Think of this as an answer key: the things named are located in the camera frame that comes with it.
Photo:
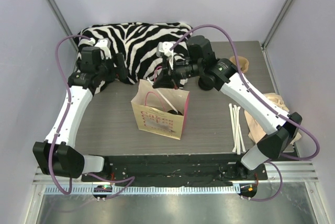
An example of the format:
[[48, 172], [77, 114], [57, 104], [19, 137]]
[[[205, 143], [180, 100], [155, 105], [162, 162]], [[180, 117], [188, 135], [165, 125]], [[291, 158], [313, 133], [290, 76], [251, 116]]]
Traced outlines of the pink paper gift bag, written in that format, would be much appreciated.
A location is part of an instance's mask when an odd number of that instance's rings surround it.
[[[168, 113], [171, 106], [158, 94], [157, 89], [183, 115]], [[187, 119], [189, 92], [183, 89], [154, 89], [147, 79], [139, 81], [138, 92], [131, 100], [133, 114], [139, 130], [181, 139]]]

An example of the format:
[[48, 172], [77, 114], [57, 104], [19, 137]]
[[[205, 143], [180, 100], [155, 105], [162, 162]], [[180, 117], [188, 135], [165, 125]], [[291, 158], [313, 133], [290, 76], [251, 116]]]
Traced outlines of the black plastic cup lid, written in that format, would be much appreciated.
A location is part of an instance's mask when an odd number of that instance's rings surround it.
[[173, 109], [169, 110], [168, 113], [173, 114], [173, 115], [180, 115], [180, 116], [183, 115], [180, 111], [173, 110]]

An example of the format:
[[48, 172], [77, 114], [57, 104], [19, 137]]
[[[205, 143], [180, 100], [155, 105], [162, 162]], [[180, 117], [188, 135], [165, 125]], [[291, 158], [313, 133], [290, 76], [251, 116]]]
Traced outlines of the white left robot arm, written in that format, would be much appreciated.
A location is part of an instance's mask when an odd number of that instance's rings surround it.
[[79, 178], [93, 173], [104, 182], [111, 177], [111, 168], [102, 156], [76, 151], [76, 135], [93, 96], [114, 80], [126, 80], [128, 70], [122, 53], [111, 54], [107, 47], [98, 45], [82, 49], [77, 68], [68, 78], [70, 92], [53, 129], [43, 142], [34, 144], [32, 151], [43, 174]]

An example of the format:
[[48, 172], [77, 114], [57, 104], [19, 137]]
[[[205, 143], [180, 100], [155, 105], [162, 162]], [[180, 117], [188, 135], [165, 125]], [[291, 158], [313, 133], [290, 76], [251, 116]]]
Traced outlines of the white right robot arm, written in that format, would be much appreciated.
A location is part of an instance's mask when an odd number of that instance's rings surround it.
[[301, 115], [289, 114], [275, 106], [238, 73], [237, 66], [230, 60], [216, 58], [210, 41], [204, 36], [186, 41], [188, 58], [185, 61], [175, 60], [172, 45], [171, 42], [160, 42], [157, 46], [162, 69], [153, 88], [178, 88], [181, 80], [198, 76], [201, 89], [215, 88], [229, 96], [260, 124], [265, 136], [242, 156], [236, 167], [241, 179], [249, 179], [268, 159], [277, 159], [296, 137]]

